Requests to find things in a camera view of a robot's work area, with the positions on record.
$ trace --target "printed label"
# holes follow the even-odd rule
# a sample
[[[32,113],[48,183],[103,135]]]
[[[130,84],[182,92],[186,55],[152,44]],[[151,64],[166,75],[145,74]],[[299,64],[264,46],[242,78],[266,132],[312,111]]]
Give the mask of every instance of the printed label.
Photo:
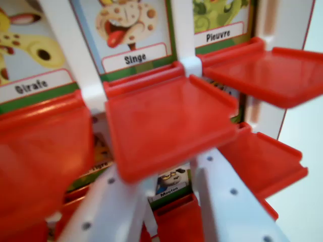
[[[100,75],[172,55],[165,1],[71,0],[71,4]],[[127,70],[120,73],[129,75]]]
[[[72,82],[73,80],[65,69],[15,81],[1,86],[0,103],[47,91]]]
[[[184,187],[186,187],[188,185],[189,185],[188,183],[180,183],[178,185],[168,187],[166,191],[164,191],[162,193],[159,193],[158,195],[156,195],[154,197],[150,197],[149,201],[150,202],[156,201],[156,200],[158,200],[158,199],[160,199],[160,198],[162,198],[162,197],[164,197],[164,196],[166,196],[168,194],[174,193],[174,192],[176,192],[176,191],[178,191],[178,190],[180,190],[180,189],[182,189],[182,188],[184,188]]]
[[[216,43],[243,34],[243,23],[226,25],[194,35],[195,47]]]
[[[167,55],[166,46],[163,43],[159,43],[138,50],[105,57],[102,60],[102,65],[105,72],[112,72],[144,62],[153,61],[154,59],[162,58],[165,55]]]

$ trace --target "card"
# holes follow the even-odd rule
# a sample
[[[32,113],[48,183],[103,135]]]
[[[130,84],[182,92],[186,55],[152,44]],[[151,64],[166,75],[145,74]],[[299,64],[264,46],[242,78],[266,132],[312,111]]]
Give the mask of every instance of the card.
[[[156,195],[148,197],[151,208],[157,209],[192,192],[189,163],[158,176]]]
[[[196,54],[250,39],[253,0],[193,0],[193,7]]]
[[[170,1],[71,0],[102,80],[175,60]]]
[[[0,113],[12,100],[72,83],[77,87],[36,0],[2,1],[0,31],[0,104],[5,104],[0,105]]]

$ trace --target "red plastic tray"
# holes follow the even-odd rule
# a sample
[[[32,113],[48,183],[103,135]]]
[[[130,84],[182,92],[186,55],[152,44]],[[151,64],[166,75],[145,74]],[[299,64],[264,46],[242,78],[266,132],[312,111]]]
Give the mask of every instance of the red plastic tray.
[[[14,234],[1,242],[47,242],[48,228],[45,221]]]
[[[0,133],[1,239],[57,211],[94,155],[80,91],[0,116]]]
[[[276,221],[278,219],[278,213],[272,208],[272,206],[269,205],[265,199],[260,199],[259,202],[267,213],[273,218],[273,220]]]
[[[267,198],[305,177],[302,153],[241,123],[238,138],[219,147],[247,187],[259,199]]]
[[[154,212],[160,242],[204,242],[201,210],[193,194]]]
[[[199,57],[203,74],[242,93],[282,108],[323,94],[323,54],[274,48],[253,38]]]
[[[175,63],[105,89],[120,176],[135,182],[234,138],[237,100]]]

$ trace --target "white plastic frame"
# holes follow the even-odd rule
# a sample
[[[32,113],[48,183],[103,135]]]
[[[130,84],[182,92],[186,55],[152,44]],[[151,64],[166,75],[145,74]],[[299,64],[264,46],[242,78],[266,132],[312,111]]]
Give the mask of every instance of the white plastic frame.
[[[86,106],[92,115],[105,112],[107,97],[69,1],[38,1],[81,89]]]

